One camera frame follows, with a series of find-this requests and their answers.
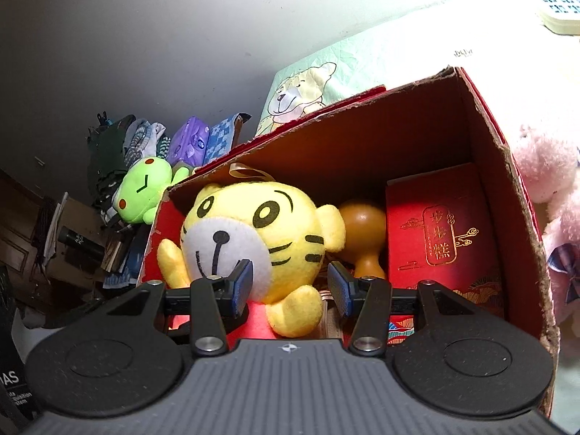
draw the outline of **ribbed gray surface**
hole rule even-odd
[[[289,343],[298,348],[285,351],[283,347]],[[199,360],[177,389],[147,410],[102,420],[67,419],[47,413],[25,433],[540,435],[563,432],[550,427],[536,413],[491,422],[452,419],[411,398],[384,363],[352,356],[338,340],[243,340],[233,353]]]

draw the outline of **white wall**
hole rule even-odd
[[[441,1],[0,0],[0,168],[88,201],[85,136],[98,111],[170,134],[193,114],[215,123],[245,111],[246,140],[279,69]]]

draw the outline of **red gift box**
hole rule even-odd
[[[475,164],[388,182],[386,198],[393,286],[433,279],[503,317],[497,246]],[[390,343],[410,334],[410,317],[393,317]]]

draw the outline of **black mount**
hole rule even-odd
[[[393,289],[333,262],[337,307],[357,318],[348,351],[339,340],[229,351],[225,322],[247,316],[251,267],[189,290],[147,282],[42,341],[27,377],[46,412],[27,433],[563,433],[534,409],[552,377],[546,350],[434,281]],[[166,316],[186,313],[178,345]],[[388,347],[393,314],[414,315],[415,333]]]

